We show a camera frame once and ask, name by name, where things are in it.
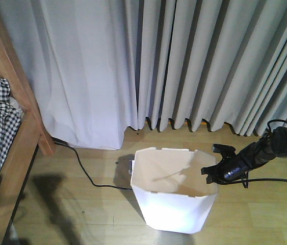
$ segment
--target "curtain fold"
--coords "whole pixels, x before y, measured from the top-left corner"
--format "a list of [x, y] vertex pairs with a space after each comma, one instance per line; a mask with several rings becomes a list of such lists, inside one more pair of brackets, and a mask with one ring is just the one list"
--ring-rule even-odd
[[119, 149], [126, 127], [287, 119], [287, 0], [0, 0], [52, 136]]

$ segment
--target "wooden bed frame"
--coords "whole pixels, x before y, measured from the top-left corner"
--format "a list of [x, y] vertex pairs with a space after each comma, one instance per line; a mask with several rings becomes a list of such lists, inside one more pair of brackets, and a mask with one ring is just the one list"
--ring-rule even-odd
[[25, 113], [0, 172], [1, 244], [37, 145], [46, 155], [55, 151], [53, 139], [42, 123], [37, 101], [1, 19], [0, 78], [9, 81], [12, 95]]

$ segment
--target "laminate flooring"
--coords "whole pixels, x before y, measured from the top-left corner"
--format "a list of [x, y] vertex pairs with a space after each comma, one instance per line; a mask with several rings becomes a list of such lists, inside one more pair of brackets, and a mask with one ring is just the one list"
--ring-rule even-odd
[[[232, 145], [238, 152], [258, 139], [237, 136], [228, 125], [217, 132], [201, 125], [193, 133], [187, 127], [164, 132], [128, 128], [120, 150], [77, 150], [96, 184], [130, 187], [128, 161], [136, 150], [198, 149], [219, 161], [221, 156], [212, 153], [213, 143]], [[272, 160], [250, 172], [250, 178], [287, 178], [287, 159]], [[38, 151], [14, 225], [23, 245], [287, 244], [287, 183], [253, 182], [248, 189], [236, 184], [219, 186], [218, 191], [200, 232], [154, 230], [146, 225], [132, 191], [94, 187], [75, 153], [57, 146], [54, 156]]]

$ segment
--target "gray curtain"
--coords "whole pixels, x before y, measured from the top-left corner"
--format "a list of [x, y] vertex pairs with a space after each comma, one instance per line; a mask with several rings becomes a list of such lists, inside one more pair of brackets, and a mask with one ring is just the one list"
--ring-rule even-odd
[[140, 4], [139, 128], [145, 117], [161, 131], [187, 118], [195, 131], [205, 119], [212, 131], [260, 135], [287, 119], [286, 0]]
[[127, 126], [261, 135], [287, 119], [287, 0], [0, 0], [48, 131], [118, 149]]

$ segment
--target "trash bin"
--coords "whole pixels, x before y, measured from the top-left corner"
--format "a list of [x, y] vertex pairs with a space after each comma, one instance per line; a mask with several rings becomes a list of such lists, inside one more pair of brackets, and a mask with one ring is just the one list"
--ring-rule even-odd
[[138, 150], [131, 186], [147, 225], [156, 230], [192, 234], [201, 230], [218, 193], [206, 184], [201, 168], [214, 156], [187, 149]]

